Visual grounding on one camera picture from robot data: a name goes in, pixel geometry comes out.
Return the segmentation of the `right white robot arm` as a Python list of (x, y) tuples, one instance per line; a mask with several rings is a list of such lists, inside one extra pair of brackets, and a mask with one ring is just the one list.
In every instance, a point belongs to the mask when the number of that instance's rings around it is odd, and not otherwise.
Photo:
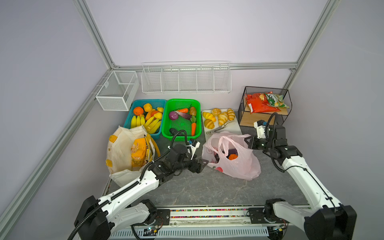
[(264, 219), (268, 223), (282, 220), (279, 227), (269, 227), (269, 239), (284, 238), (288, 226), (301, 229), (309, 240), (351, 240), (357, 220), (357, 213), (351, 206), (343, 205), (316, 177), (308, 166), (303, 154), (288, 144), (286, 129), (277, 124), (277, 113), (267, 121), (254, 123), (255, 136), (245, 138), (252, 150), (260, 150), (270, 157), (273, 165), (281, 173), (289, 173), (298, 185), (310, 210), (289, 204), (281, 198), (265, 202)]

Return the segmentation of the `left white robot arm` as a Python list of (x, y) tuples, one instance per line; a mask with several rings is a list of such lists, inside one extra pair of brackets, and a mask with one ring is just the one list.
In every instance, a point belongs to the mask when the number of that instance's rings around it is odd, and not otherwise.
[(111, 234), (129, 226), (154, 223), (158, 217), (157, 208), (150, 200), (133, 203), (184, 170), (201, 173), (208, 161), (195, 155), (199, 146), (197, 140), (188, 139), (185, 130), (174, 131), (169, 150), (146, 164), (139, 177), (111, 194), (84, 200), (68, 238), (107, 240)]

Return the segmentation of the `yellow snack bag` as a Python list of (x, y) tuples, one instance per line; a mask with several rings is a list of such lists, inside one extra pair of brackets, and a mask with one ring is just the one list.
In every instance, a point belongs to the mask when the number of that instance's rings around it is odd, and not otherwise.
[(145, 138), (134, 140), (131, 147), (132, 168), (141, 168), (147, 162), (147, 141)]

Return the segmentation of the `pink plastic grocery bag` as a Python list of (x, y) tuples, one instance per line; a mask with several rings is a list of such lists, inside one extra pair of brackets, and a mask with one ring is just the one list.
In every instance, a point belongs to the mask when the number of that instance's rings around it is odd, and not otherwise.
[[(208, 167), (214, 170), (233, 178), (251, 181), (261, 174), (261, 165), (245, 142), (249, 136), (230, 132), (213, 134), (203, 145), (202, 159), (208, 160)], [(229, 160), (231, 154), (237, 154), (238, 158)]]

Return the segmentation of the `white canvas tote bag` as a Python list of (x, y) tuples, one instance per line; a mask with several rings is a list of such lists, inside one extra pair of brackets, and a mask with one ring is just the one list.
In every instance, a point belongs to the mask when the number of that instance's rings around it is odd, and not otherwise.
[(132, 168), (131, 147), (134, 140), (140, 138), (145, 138), (147, 141), (148, 162), (146, 164), (161, 156), (157, 143), (143, 126), (133, 129), (118, 127), (114, 134), (109, 137), (106, 165), (110, 178), (119, 187), (123, 187), (138, 178), (146, 165), (141, 168)]

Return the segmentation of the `orange toy pumpkin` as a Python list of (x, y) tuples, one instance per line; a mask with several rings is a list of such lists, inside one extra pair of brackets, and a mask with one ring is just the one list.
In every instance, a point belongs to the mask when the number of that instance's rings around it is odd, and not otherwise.
[(238, 158), (238, 155), (237, 155), (237, 154), (231, 154), (231, 155), (228, 156), (228, 159), (231, 160), (231, 161), (232, 161), (232, 160), (235, 160), (235, 159), (237, 159), (237, 158)]

